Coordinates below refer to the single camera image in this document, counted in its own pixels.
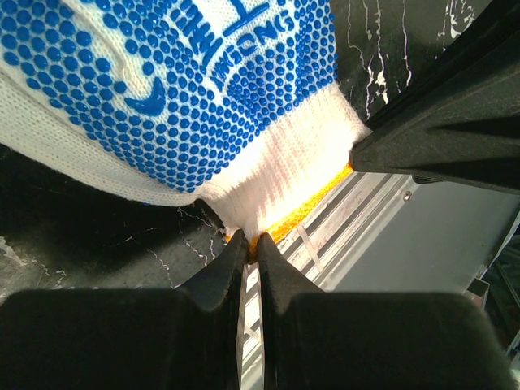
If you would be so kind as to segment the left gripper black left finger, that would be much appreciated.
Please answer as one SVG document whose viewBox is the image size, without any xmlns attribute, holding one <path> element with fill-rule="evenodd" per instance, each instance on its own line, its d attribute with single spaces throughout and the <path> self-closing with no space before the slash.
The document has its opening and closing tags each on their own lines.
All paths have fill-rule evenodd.
<svg viewBox="0 0 520 390">
<path fill-rule="evenodd" d="M 28 289 L 1 306 L 4 389 L 238 389 L 248 243 L 177 288 Z"/>
</svg>

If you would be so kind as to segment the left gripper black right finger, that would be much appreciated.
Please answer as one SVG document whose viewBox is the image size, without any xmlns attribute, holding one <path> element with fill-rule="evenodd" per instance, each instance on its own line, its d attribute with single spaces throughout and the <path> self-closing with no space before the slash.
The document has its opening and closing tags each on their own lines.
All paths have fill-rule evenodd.
<svg viewBox="0 0 520 390">
<path fill-rule="evenodd" d="M 444 292 L 324 292 L 257 243 L 266 389 L 513 389 L 484 312 Z"/>
</svg>

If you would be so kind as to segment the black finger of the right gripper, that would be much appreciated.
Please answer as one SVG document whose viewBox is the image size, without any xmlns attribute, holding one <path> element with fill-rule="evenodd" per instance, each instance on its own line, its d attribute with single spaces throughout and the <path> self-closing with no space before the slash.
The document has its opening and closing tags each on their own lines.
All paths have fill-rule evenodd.
<svg viewBox="0 0 520 390">
<path fill-rule="evenodd" d="M 426 176 L 519 193 L 519 3 L 492 1 L 369 119 L 355 171 Z"/>
</svg>

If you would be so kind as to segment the blue dotted white glove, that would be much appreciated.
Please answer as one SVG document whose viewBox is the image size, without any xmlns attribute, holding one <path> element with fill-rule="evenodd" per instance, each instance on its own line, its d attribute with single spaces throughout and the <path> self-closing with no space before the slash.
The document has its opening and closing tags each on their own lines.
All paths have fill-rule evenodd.
<svg viewBox="0 0 520 390">
<path fill-rule="evenodd" d="M 1 142 L 107 193 L 203 200 L 255 250 L 353 168 L 327 1 L 4 1 Z"/>
</svg>

